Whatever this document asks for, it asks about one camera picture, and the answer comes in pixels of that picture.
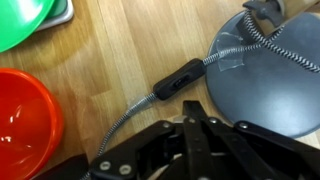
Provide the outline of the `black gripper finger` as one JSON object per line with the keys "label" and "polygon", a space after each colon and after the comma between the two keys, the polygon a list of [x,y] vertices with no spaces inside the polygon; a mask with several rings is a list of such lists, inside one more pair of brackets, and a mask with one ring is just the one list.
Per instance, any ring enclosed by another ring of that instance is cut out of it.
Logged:
{"label": "black gripper finger", "polygon": [[217,180],[211,150],[203,124],[208,119],[199,101],[184,101],[183,133],[186,159],[191,180]]}

